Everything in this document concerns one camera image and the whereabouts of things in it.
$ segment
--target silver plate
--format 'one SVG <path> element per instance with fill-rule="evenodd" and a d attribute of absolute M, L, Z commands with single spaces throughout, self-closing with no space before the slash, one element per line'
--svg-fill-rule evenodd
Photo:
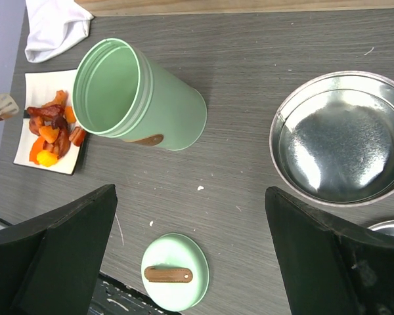
<path fill-rule="evenodd" d="M 370 226 L 372 231 L 377 231 L 383 234 L 394 236 L 394 220 L 381 222 Z"/>
<path fill-rule="evenodd" d="M 326 205 L 371 203 L 394 192 L 394 81 L 336 72 L 294 91 L 271 126 L 280 176 Z"/>

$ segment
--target green canister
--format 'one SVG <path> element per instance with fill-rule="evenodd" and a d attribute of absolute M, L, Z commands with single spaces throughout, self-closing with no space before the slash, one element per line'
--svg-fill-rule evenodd
<path fill-rule="evenodd" d="M 97 43 L 80 62 L 72 104 L 88 132 L 168 150 L 203 133 L 201 94 L 121 39 Z"/>

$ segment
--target gray wooden table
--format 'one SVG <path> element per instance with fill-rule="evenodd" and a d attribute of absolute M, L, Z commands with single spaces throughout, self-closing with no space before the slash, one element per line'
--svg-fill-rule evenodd
<path fill-rule="evenodd" d="M 97 41 L 119 37 L 198 89 L 208 124 L 182 152 L 91 136 L 68 177 L 12 164 L 22 120 L 11 119 L 0 151 L 0 217 L 16 224 L 113 182 L 123 240 L 114 221 L 104 273 L 143 291 L 146 246 L 180 232 L 202 246 L 211 267 L 208 294 L 185 314 L 289 314 L 264 210 L 268 186 L 290 191 L 269 155 L 272 118 L 296 87 L 327 72 L 394 79 L 394 10 L 96 18 L 88 39 L 43 64 L 26 61 L 27 35 L 25 20 L 12 85 L 21 106 L 26 72 L 74 69 Z M 394 195 L 326 210 L 372 224 L 394 218 Z"/>

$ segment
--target white plate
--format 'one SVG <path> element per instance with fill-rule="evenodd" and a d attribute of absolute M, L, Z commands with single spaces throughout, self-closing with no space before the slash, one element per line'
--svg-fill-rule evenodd
<path fill-rule="evenodd" d="M 54 99 L 55 93 L 58 90 L 64 90 L 68 93 L 66 105 L 71 106 L 76 72 L 77 70 L 26 73 L 25 109 L 30 106 L 41 107 L 45 103 L 50 102 Z M 34 162 L 29 161 L 29 154 L 31 152 L 32 144 L 38 139 L 38 136 L 31 133 L 29 130 L 29 119 L 25 118 L 23 120 L 18 151 L 16 152 L 13 163 L 35 167 L 36 169 L 46 169 L 57 173 L 73 174 L 77 157 L 79 156 L 80 147 L 72 144 L 67 154 L 62 157 L 56 165 L 50 167 L 36 165 Z"/>

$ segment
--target white cloth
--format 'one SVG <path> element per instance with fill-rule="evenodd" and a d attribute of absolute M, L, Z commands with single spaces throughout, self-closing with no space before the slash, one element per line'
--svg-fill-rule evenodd
<path fill-rule="evenodd" d="M 89 36 L 93 15 L 74 0 L 26 0 L 30 33 L 25 55 L 29 62 L 55 57 Z"/>

